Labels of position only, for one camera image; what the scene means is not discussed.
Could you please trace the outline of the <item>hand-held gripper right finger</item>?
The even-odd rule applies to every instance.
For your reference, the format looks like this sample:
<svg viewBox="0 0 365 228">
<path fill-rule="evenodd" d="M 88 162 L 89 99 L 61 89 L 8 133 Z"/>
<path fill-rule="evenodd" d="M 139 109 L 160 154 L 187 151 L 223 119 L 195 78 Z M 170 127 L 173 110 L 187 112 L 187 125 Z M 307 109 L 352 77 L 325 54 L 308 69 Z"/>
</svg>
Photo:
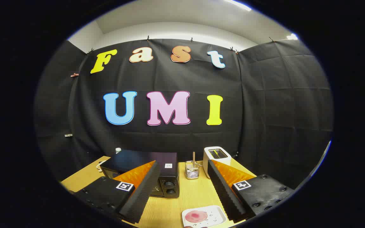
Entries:
<svg viewBox="0 0 365 228">
<path fill-rule="evenodd" d="M 207 170 L 228 219 L 235 223 L 273 209 L 294 192 L 270 175 L 250 175 L 216 160 L 208 160 Z"/>
</svg>

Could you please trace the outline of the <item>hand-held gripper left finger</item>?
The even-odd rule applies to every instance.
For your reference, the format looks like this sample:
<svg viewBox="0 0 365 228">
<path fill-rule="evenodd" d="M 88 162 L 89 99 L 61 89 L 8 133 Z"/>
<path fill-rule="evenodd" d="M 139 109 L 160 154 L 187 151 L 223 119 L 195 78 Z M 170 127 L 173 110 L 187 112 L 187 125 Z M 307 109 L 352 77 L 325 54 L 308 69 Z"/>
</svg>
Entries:
<svg viewBox="0 0 365 228">
<path fill-rule="evenodd" d="M 112 219 L 138 223 L 160 174 L 156 160 L 117 177 L 99 177 L 74 192 L 87 206 Z"/>
</svg>

